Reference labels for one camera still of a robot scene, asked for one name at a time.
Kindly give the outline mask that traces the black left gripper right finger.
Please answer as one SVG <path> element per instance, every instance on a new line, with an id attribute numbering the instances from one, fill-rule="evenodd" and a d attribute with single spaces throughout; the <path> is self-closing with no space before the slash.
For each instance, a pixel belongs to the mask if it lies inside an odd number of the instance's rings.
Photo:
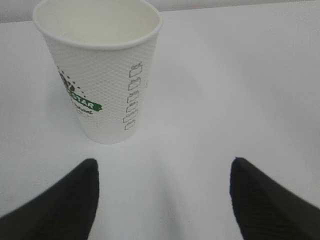
<path id="1" fill-rule="evenodd" d="M 318 240 L 320 209 L 237 157 L 230 169 L 232 210 L 245 240 Z"/>

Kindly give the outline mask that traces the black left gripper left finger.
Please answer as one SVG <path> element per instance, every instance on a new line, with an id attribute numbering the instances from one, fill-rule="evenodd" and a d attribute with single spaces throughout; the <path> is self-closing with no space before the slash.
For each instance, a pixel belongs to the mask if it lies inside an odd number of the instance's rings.
<path id="1" fill-rule="evenodd" d="M 87 240 L 99 202 L 99 170 L 82 161 L 46 191 L 0 218 L 2 240 Z"/>

